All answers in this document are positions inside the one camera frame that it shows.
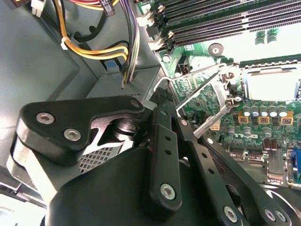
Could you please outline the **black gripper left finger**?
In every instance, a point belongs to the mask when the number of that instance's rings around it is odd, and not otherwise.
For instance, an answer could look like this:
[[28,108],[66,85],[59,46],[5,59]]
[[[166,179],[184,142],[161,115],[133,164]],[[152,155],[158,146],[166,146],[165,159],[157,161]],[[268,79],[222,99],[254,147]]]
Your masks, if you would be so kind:
[[69,181],[130,149],[146,148],[148,199],[155,210],[172,214],[182,194],[168,95],[157,89],[148,107],[131,96],[27,104],[19,113],[11,158],[49,209]]

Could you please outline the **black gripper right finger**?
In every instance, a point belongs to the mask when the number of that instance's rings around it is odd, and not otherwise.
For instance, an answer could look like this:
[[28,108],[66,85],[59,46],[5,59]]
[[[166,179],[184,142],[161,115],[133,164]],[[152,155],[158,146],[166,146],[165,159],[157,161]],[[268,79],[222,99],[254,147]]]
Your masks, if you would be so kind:
[[168,95],[173,128],[179,135],[180,156],[187,157],[211,226],[295,226],[295,209],[258,184],[219,145],[198,140],[183,118],[176,116]]

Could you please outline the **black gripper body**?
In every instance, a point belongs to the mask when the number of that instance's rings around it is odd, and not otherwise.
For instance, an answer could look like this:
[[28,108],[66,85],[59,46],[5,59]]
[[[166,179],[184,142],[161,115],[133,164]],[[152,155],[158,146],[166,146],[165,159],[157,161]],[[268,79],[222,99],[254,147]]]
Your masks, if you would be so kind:
[[155,210],[146,192],[150,152],[130,149],[66,183],[46,214],[48,226],[219,226],[205,190],[180,163],[182,205]]

